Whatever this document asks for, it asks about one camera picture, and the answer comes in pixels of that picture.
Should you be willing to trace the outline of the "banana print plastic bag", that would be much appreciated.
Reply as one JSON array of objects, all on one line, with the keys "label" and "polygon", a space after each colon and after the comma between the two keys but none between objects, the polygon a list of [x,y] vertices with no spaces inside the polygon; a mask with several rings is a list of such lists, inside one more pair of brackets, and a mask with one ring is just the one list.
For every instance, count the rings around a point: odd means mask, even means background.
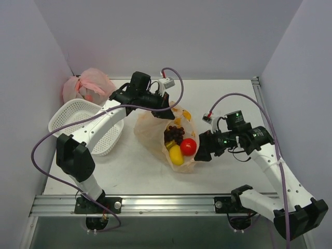
[{"label": "banana print plastic bag", "polygon": [[134,134],[138,141],[158,160],[170,166],[173,171],[178,173],[191,173],[195,166],[194,155],[184,156],[184,163],[182,165],[174,165],[169,157],[169,151],[165,147],[164,131],[168,126],[183,127],[185,134],[184,139],[191,138],[199,146],[199,138],[195,123],[191,113],[180,107],[179,105],[171,109],[175,119],[159,119],[152,115],[151,112],[144,111],[139,114],[139,117],[134,126]]}]

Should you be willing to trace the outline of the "red fake tomato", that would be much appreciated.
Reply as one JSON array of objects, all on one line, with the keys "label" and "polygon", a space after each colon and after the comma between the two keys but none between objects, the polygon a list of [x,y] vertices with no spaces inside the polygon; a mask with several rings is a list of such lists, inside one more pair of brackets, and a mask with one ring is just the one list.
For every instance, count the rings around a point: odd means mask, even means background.
[{"label": "red fake tomato", "polygon": [[196,153],[197,143],[194,139],[183,139],[180,144],[181,152],[184,156],[192,156]]}]

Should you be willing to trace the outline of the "dark purple fake grapes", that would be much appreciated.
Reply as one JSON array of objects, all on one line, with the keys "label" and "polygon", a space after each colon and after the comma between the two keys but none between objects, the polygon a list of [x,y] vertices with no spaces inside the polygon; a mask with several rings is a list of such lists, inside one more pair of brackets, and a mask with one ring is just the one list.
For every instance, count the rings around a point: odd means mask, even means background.
[{"label": "dark purple fake grapes", "polygon": [[180,145],[184,139],[184,128],[177,126],[168,126],[164,131],[164,142],[169,143],[174,141],[177,145]]}]

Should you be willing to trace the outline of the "yellow fake lemon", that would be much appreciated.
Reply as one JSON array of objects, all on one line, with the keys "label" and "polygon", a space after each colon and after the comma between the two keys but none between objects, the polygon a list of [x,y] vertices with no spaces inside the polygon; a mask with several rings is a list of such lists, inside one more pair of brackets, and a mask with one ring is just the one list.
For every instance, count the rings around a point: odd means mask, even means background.
[{"label": "yellow fake lemon", "polygon": [[174,145],[169,149],[169,157],[174,165],[182,165],[184,163],[184,157],[179,145]]}]

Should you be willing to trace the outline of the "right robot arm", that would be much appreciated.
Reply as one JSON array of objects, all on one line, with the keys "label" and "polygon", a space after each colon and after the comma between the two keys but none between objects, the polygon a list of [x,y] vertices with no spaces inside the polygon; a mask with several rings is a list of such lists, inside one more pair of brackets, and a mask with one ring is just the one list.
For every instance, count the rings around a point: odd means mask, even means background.
[{"label": "right robot arm", "polygon": [[[245,122],[242,112],[228,113],[225,117],[204,114],[203,121],[211,129],[199,135],[199,148],[195,161],[211,161],[226,150],[240,148],[253,160],[278,194],[275,201],[260,194],[250,185],[243,185],[231,191],[228,207],[231,211],[252,210],[272,221],[278,233],[293,240],[318,227],[328,211],[323,199],[316,199],[292,173],[278,155],[276,143],[268,130],[262,126],[253,128]],[[227,124],[227,131],[218,126],[220,120]]]}]

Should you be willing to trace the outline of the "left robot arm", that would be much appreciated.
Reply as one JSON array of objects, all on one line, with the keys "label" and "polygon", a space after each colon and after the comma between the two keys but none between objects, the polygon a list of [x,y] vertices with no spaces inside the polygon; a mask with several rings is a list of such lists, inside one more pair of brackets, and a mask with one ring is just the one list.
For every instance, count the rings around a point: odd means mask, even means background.
[{"label": "left robot arm", "polygon": [[61,134],[57,138],[56,164],[89,196],[86,207],[92,213],[100,213],[105,207],[105,200],[101,197],[103,189],[93,175],[95,163],[91,155],[99,140],[139,106],[151,109],[154,117],[175,118],[169,109],[169,95],[166,93],[166,89],[175,85],[174,80],[171,77],[159,79],[154,93],[149,90],[150,81],[150,76],[145,73],[133,73],[129,83],[111,94],[97,112],[96,119],[70,135]]}]

